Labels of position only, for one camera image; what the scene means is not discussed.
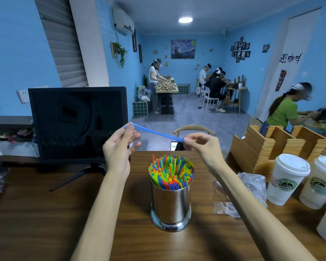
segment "white shirt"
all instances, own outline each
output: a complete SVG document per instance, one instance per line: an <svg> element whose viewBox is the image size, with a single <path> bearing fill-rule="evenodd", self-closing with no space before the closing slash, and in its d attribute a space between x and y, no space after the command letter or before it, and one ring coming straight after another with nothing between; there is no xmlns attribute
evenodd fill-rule
<svg viewBox="0 0 326 261"><path fill-rule="evenodd" d="M205 84L206 83L205 78L206 78L206 71L204 69L202 69L199 72L199 81L200 81L200 83Z"/></svg>
<svg viewBox="0 0 326 261"><path fill-rule="evenodd" d="M157 70L155 69L154 66L151 66L149 69L148 69L148 82L149 83L158 83L158 81L153 81L151 80L151 72L153 72L153 78L156 78L157 79Z"/></svg>

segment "straw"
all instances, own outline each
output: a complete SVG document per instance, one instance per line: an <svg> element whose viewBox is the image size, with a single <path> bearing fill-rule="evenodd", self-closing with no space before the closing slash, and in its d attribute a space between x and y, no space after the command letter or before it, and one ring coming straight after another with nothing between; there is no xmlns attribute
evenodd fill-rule
<svg viewBox="0 0 326 261"><path fill-rule="evenodd" d="M164 156L155 160L148 168L152 182L165 190L179 190L191 183L194 176L194 166L187 158Z"/></svg>
<svg viewBox="0 0 326 261"><path fill-rule="evenodd" d="M179 138L179 137L175 137L175 136L171 136L171 135L166 135L166 134L163 134L163 133L159 133L159 132L153 131L151 129L145 128L143 126L134 124L132 122L130 122L130 124L134 126L135 130L140 130L140 131L144 131L144 132L153 133L153 134L164 136L166 138L170 138L170 139L173 139L175 141L178 141L178 142L183 143L183 138Z"/></svg>

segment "monitor screen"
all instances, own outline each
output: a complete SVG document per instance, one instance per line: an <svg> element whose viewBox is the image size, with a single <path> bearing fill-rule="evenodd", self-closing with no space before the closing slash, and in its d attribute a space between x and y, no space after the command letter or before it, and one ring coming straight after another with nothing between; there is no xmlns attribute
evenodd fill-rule
<svg viewBox="0 0 326 261"><path fill-rule="evenodd" d="M28 91L41 162L105 162L102 145L128 122L125 87Z"/></svg>

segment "brown tabletop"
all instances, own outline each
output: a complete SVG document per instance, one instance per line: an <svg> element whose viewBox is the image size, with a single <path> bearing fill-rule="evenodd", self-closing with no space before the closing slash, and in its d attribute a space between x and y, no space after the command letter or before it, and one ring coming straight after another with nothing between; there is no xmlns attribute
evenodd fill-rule
<svg viewBox="0 0 326 261"><path fill-rule="evenodd" d="M148 165L165 154L186 156L195 165L191 184L191 223L181 232L168 233L150 220L151 189ZM69 260L94 202L101 174L89 174L54 192L48 189L82 169L11 167L0 196L0 261ZM215 179L195 152L142 151L131 158L124 188L111 260L262 260L241 219L213 213L213 201L226 201L214 191ZM326 241L316 232L323 211L297 199L268 209L317 258L326 260Z"/></svg>

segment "starry night painting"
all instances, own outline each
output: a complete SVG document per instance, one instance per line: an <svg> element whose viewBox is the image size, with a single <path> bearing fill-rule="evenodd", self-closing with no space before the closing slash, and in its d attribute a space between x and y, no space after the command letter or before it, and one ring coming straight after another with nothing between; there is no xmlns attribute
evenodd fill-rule
<svg viewBox="0 0 326 261"><path fill-rule="evenodd" d="M195 39L175 39L171 41L172 59L194 59L195 52Z"/></svg>

